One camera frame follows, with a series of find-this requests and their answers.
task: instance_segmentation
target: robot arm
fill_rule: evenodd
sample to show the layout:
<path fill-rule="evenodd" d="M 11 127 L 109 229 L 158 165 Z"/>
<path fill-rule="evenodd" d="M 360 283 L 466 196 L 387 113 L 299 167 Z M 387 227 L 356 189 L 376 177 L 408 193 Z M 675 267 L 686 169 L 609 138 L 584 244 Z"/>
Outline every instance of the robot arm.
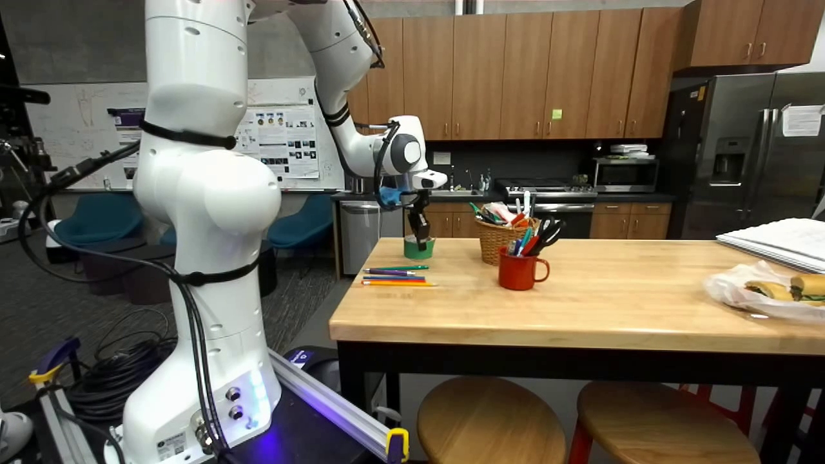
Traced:
<path fill-rule="evenodd" d="M 446 174 L 427 169 L 418 116 L 392 116 L 383 135 L 360 135 L 352 123 L 345 93 L 381 53 L 360 6 L 356 0 L 296 0 L 289 19 L 311 53 L 316 98 L 351 172 L 373 177 L 378 162 L 387 174 L 409 172 L 412 191 L 443 185 Z"/>

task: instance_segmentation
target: wooden stool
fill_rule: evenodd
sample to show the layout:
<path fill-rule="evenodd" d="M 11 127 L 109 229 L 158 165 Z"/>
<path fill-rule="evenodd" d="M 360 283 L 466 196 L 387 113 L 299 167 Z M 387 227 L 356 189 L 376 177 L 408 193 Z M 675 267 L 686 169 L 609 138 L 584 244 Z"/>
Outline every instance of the wooden stool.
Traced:
<path fill-rule="evenodd" d="M 587 462 L 592 437 L 629 464 L 758 464 L 729 418 L 659 385 L 587 385 L 578 396 L 569 464 Z"/>
<path fill-rule="evenodd" d="M 448 379 L 421 404 L 418 436 L 432 462 L 562 464 L 557 414 L 504 379 Z"/>

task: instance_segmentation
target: stainless steel refrigerator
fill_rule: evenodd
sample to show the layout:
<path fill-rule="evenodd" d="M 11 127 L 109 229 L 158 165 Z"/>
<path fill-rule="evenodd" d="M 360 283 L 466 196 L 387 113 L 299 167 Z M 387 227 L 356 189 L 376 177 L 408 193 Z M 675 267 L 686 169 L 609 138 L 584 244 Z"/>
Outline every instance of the stainless steel refrigerator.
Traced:
<path fill-rule="evenodd" d="M 717 74 L 669 93 L 659 191 L 669 236 L 809 217 L 825 174 L 825 74 Z"/>

